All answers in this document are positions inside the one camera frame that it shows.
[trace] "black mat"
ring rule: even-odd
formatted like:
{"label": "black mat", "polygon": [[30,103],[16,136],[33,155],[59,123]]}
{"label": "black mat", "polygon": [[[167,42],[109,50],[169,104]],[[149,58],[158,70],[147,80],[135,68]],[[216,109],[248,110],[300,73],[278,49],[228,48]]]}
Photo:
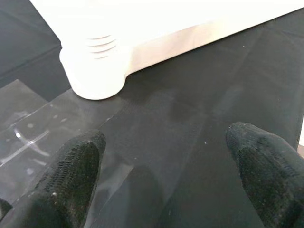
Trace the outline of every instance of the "black mat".
{"label": "black mat", "polygon": [[[17,0],[2,2],[6,7]],[[91,227],[263,227],[241,187],[225,130],[233,122],[249,122],[297,147],[304,106],[303,20],[304,9],[298,10],[129,76],[117,95],[126,105],[101,130],[107,151],[134,168]],[[0,82],[19,78],[51,100],[68,88],[55,37],[28,33],[50,36],[31,44],[44,54],[18,52]],[[24,64],[32,55],[35,60]],[[7,62],[2,54],[0,66]]]}

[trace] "black floor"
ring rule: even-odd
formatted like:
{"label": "black floor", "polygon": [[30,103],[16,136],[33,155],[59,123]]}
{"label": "black floor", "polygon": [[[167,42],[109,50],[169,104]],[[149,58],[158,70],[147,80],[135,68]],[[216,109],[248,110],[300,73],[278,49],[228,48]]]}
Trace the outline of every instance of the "black floor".
{"label": "black floor", "polygon": [[[249,122],[297,147],[303,118],[304,9],[136,72],[101,126],[107,152],[134,167],[92,228],[263,227],[225,143]],[[48,101],[69,88],[60,44],[28,2],[0,2],[0,85]]]}

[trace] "clear plastic sheet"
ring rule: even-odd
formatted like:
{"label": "clear plastic sheet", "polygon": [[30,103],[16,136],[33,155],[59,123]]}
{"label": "clear plastic sheet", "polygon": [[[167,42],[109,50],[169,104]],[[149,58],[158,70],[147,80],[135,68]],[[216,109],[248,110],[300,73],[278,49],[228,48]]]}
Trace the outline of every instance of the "clear plastic sheet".
{"label": "clear plastic sheet", "polygon": [[[8,88],[5,88],[5,91],[0,89],[0,93],[4,97],[10,95],[16,102],[7,102],[7,110],[16,110],[19,107],[17,101],[23,102],[24,105],[39,104],[39,96],[33,97],[35,94],[20,82],[13,82]],[[27,91],[30,96],[21,96],[18,94],[20,91]],[[26,102],[29,97],[33,102]],[[17,200],[35,184],[33,180],[37,173],[43,170],[62,144],[89,129],[100,128],[119,112],[123,105],[124,101],[119,97],[103,102],[88,101],[68,90],[38,110],[33,106],[32,114],[10,124],[0,133],[0,198],[10,203]],[[105,152],[103,172],[86,227],[95,220],[94,216],[98,215],[99,210],[120,187],[132,168],[114,152]]]}

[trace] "dust speck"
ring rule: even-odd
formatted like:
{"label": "dust speck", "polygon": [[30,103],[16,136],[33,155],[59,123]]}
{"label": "dust speck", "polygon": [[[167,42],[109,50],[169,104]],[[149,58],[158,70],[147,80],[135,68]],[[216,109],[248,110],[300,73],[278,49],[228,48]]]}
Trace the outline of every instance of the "dust speck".
{"label": "dust speck", "polygon": [[27,168],[27,174],[32,175],[34,173],[34,170],[31,168]]}

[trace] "floor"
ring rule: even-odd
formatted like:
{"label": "floor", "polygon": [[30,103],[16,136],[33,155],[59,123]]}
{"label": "floor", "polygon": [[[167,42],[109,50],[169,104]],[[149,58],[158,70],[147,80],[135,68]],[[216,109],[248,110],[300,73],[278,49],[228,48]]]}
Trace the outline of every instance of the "floor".
{"label": "floor", "polygon": [[104,101],[69,89],[60,43],[30,3],[0,2],[0,197],[15,201],[62,143],[107,138],[86,228],[259,228],[226,147],[249,122],[298,147],[304,9],[128,77]]}

